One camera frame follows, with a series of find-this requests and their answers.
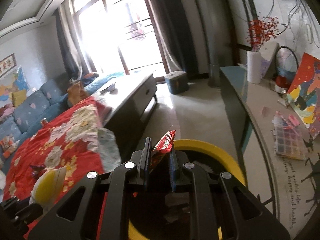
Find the yellow cushion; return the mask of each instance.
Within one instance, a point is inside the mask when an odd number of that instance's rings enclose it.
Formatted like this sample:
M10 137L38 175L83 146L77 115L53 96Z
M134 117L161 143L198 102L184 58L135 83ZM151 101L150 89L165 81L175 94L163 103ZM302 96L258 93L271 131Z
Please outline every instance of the yellow cushion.
M14 107L17 107L23 103L27 98L27 91L25 89L12 93L12 102Z

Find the blue storage stool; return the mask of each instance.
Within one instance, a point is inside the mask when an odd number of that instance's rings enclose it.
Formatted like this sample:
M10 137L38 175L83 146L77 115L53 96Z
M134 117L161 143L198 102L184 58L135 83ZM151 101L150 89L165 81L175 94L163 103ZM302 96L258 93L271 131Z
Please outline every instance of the blue storage stool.
M187 73L174 71L164 76L171 94L179 94L189 89Z

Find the red snack package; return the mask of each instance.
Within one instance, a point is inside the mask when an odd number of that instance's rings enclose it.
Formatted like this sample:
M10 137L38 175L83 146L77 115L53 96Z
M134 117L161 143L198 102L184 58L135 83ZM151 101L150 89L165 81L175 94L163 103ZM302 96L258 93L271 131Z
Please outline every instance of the red snack package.
M175 134L175 130L167 132L154 147L151 152L150 172L153 171L167 153L171 152Z

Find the white vase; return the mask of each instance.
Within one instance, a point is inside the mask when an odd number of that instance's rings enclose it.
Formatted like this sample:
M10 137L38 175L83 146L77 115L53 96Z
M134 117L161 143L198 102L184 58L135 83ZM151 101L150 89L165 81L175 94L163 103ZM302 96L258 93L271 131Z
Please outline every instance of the white vase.
M247 60L248 60L247 81L253 84L259 84L261 82L261 65L262 65L261 53L248 51Z

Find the colorful craft painting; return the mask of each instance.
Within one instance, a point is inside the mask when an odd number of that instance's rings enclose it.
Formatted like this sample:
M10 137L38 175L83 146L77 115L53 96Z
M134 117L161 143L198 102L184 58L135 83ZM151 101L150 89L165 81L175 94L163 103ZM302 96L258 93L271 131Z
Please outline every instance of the colorful craft painting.
M320 60L305 53L288 100L313 139L320 133Z
M17 66L14 54L0 61L0 78Z
M28 91L29 87L24 78L22 68L7 74L0 82L0 107L11 102L11 94L21 90Z

